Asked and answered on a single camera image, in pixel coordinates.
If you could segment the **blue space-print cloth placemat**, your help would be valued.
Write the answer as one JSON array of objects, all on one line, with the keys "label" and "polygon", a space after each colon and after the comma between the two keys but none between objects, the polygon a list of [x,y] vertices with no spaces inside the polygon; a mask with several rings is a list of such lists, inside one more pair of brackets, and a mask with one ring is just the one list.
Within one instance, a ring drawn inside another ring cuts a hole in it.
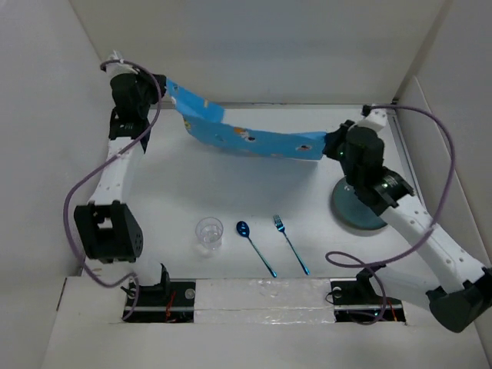
[{"label": "blue space-print cloth placemat", "polygon": [[171,79],[166,80],[166,89],[188,134],[205,145],[262,157],[318,161],[323,156],[326,134],[322,131],[287,134],[228,125],[220,105]]}]

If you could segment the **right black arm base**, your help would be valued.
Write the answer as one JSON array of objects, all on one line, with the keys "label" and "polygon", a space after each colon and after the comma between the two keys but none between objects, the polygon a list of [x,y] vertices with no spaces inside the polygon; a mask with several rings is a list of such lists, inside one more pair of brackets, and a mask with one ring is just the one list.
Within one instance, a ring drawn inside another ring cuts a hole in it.
[{"label": "right black arm base", "polygon": [[334,308],[336,323],[369,325],[377,318],[378,322],[407,321],[403,304],[398,299],[387,298],[386,308],[381,312],[383,298],[373,289],[373,280],[366,271],[353,278],[330,279],[331,290],[326,293],[325,301]]}]

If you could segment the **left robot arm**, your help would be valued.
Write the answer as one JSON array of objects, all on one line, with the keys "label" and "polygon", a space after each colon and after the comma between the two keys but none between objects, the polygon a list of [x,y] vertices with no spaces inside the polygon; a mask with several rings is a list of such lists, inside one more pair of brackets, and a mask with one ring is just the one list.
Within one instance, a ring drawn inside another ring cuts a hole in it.
[{"label": "left robot arm", "polygon": [[127,200],[139,161],[150,140],[148,113],[166,92],[166,77],[119,72],[111,77],[108,133],[109,162],[87,204],[74,209],[76,228],[85,256],[111,264],[134,263],[143,251],[143,231]]}]

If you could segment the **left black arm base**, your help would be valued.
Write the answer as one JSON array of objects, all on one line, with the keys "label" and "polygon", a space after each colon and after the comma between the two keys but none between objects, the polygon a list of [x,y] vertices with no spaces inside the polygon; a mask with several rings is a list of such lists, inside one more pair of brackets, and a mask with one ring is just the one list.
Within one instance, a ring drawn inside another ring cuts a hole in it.
[{"label": "left black arm base", "polygon": [[161,279],[157,284],[139,288],[135,300],[135,283],[121,287],[126,293],[122,320],[127,323],[188,324],[194,322],[196,280],[170,279],[161,264]]}]

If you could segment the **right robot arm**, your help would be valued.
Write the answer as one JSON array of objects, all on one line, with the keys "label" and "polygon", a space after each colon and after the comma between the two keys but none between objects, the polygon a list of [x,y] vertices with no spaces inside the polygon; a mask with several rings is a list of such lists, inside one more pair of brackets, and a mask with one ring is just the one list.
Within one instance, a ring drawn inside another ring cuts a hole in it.
[{"label": "right robot arm", "polygon": [[411,246],[383,261],[356,259],[357,297],[366,303],[379,297],[410,302],[454,333],[488,310],[491,269],[467,253],[427,213],[413,188],[384,166],[384,143],[377,132],[346,121],[324,142],[324,155],[341,164],[357,199]]}]

